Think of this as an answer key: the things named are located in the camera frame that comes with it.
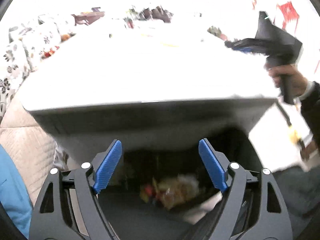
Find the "sofa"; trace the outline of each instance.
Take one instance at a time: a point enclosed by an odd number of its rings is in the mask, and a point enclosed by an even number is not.
[[[22,176],[33,205],[50,169],[53,166],[67,169],[66,157],[55,140],[25,111],[16,95],[24,80],[74,34],[72,16],[43,14],[11,27],[9,44],[2,48],[0,144]]]

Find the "blue clothing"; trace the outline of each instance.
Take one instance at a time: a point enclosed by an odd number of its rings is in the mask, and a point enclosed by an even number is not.
[[[15,226],[28,238],[32,204],[21,175],[1,145],[0,202]]]

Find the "person's arm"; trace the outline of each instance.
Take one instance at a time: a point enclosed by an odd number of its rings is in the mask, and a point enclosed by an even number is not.
[[[313,133],[316,144],[320,145],[320,85],[309,82],[294,65],[284,65],[268,69],[276,87],[280,86],[280,75],[292,77],[294,96],[301,100],[301,114]]]

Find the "blue gripper pad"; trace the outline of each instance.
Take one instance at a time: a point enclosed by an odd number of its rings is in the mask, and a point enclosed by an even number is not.
[[[95,183],[93,185],[93,189],[96,194],[107,187],[121,155],[122,145],[121,142],[117,140],[113,143],[112,148],[109,150],[99,168],[96,170]]]
[[[228,189],[228,185],[226,184],[226,171],[223,169],[204,139],[199,142],[199,155],[214,187],[219,189],[222,193],[225,192]]]

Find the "white cuff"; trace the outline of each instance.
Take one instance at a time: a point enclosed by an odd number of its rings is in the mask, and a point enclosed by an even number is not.
[[[300,101],[306,99],[312,93],[314,86],[315,86],[314,82],[308,81],[305,92],[301,96],[299,96]]]

